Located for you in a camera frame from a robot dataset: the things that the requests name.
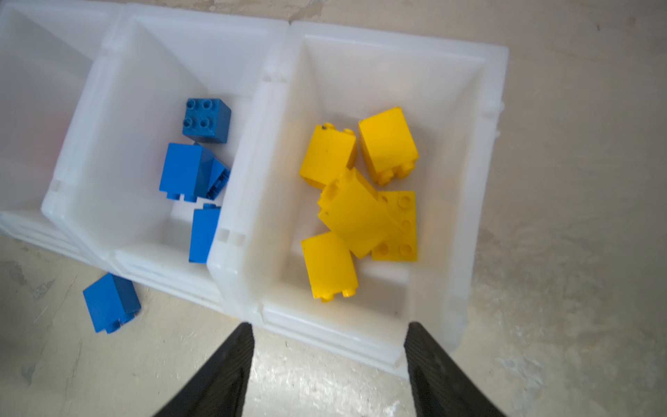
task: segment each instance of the plastic storage bin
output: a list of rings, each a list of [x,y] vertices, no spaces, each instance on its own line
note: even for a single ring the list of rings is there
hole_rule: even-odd
[[[458,345],[506,48],[134,4],[2,7],[7,233],[396,374],[412,320]],[[205,145],[231,166],[207,265],[188,262],[205,200],[158,190],[167,144],[191,143],[188,97],[232,109],[228,143]],[[300,246],[326,231],[299,176],[308,141],[317,124],[358,134],[395,106],[421,158],[379,189],[416,192],[420,260],[356,261],[357,294],[323,305]],[[363,158],[357,168],[368,174]]]
[[[226,205],[245,187],[289,25],[284,21],[126,5],[103,41],[42,210],[100,264],[224,311],[206,265],[188,262],[195,205],[158,190],[167,145],[188,97],[231,108],[226,144],[205,144],[231,167]]]
[[[405,375],[410,321],[447,350],[467,323],[508,50],[297,22],[282,58],[271,105],[280,113],[266,119],[249,170],[258,192],[235,213],[223,209],[209,269],[235,315]],[[313,127],[330,122],[358,135],[359,120],[396,106],[421,158],[409,177],[378,189],[416,191],[419,261],[356,262],[357,294],[323,305],[300,246],[326,231],[319,190],[299,177]],[[357,168],[368,177],[363,158]]]
[[[102,38],[122,6],[0,5],[0,230],[91,260],[40,212]]]

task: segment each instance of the pile of yellow bricks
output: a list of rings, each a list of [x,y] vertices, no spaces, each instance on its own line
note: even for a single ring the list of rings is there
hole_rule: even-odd
[[[419,158],[403,111],[397,107],[359,122],[362,153],[376,184],[405,178]],[[375,261],[417,260],[414,191],[376,191],[354,167],[357,138],[330,123],[317,126],[301,176],[322,190],[320,220],[331,230],[301,242],[313,297],[332,301],[351,297],[359,286],[352,252]]]

